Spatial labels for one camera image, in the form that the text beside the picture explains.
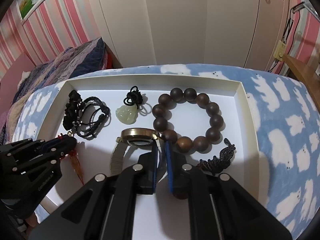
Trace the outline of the red cord amber gourd pendant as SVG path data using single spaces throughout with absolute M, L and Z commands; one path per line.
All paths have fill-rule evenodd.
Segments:
M 74 172 L 78 176 L 81 184 L 84 185 L 84 178 L 83 178 L 84 175 L 83 175 L 83 171 L 82 171 L 82 168 L 81 168 L 81 165 L 80 165 L 80 161 L 79 161 L 79 158 L 78 158 L 78 153 L 77 153 L 77 150 L 76 150 L 76 145 L 77 145 L 78 142 L 73 137 L 71 132 L 67 132 L 66 136 L 73 138 L 71 140 L 71 149 L 67 153 L 61 151 L 60 152 L 60 159 L 65 158 L 65 156 L 69 156 L 69 159 L 71 161 L 71 165 L 72 165 L 72 168 L 73 168 Z

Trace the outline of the purple patchwork quilt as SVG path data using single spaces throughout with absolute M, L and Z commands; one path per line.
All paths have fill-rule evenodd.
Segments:
M 107 61 L 107 45 L 96 38 L 77 47 L 68 47 L 55 59 L 36 66 L 9 97 L 9 105 L 1 111 L 1 144 L 13 137 L 18 118 L 29 96 L 38 89 L 80 75 L 102 70 Z

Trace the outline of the blue polar bear blanket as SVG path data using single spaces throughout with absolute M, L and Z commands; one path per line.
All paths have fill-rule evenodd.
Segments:
M 129 81 L 112 85 L 112 78 L 93 78 L 113 75 L 132 75 Z M 289 230 L 293 239 L 306 230 L 319 210 L 319 112 L 306 87 L 299 81 L 268 72 L 240 67 L 211 64 L 174 64 L 102 70 L 76 77 L 74 86 L 83 99 L 93 95 L 111 110 L 111 123 L 101 129 L 93 140 L 77 135 L 77 152 L 87 182 L 97 173 L 110 176 L 110 159 L 120 132 L 129 127 L 153 128 L 152 113 L 138 118 L 131 126 L 122 124 L 115 111 L 123 103 L 129 89 L 137 85 L 145 94 L 146 111 L 151 111 L 158 97 L 174 87 L 194 87 L 207 93 L 220 106 L 225 121 L 221 132 L 235 144 L 236 153 L 226 173 L 247 189 L 246 181 L 256 179 L 257 168 L 249 175 L 249 138 L 240 107 L 242 87 L 246 92 L 259 148 L 258 201 Z M 69 83 L 62 81 L 33 92 L 19 117 L 12 141 L 26 138 L 46 139 L 66 133 L 62 126 L 63 112 L 69 94 Z M 48 111 L 57 95 L 59 109 L 52 118 Z M 181 136 L 191 139 L 209 128 L 209 116 L 195 104 L 177 104 L 169 117 L 169 126 Z M 190 239 L 187 201 L 177 200 L 168 190 L 167 174 L 153 196 L 138 197 L 133 239 Z

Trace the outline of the wooden headboard shelf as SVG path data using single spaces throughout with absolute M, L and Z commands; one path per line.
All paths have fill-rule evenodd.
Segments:
M 315 70 L 287 54 L 283 55 L 283 61 L 288 65 L 298 81 L 304 83 L 317 109 L 319 109 L 320 90 L 318 76 Z

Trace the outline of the cream wardrobe with ornaments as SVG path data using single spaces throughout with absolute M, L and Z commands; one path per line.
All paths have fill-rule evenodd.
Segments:
M 89 0 L 123 67 L 210 63 L 267 70 L 289 0 Z

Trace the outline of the white caged desk lamp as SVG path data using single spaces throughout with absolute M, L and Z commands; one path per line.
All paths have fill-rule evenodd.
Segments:
M 286 22 L 285 29 L 281 38 L 281 42 L 283 42 L 284 44 L 287 44 L 289 34 L 291 33 L 292 27 L 295 24 L 296 15 L 299 15 L 300 11 L 303 9 L 308 10 L 308 12 L 312 13 L 313 16 L 318 18 L 318 14 L 310 2 L 302 1 L 297 5 L 293 6 L 289 11 L 289 18 Z

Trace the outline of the white wall socket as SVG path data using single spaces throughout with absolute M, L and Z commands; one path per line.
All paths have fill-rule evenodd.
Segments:
M 286 48 L 287 48 L 287 44 L 279 40 L 274 50 L 273 57 L 278 61 L 282 61 Z

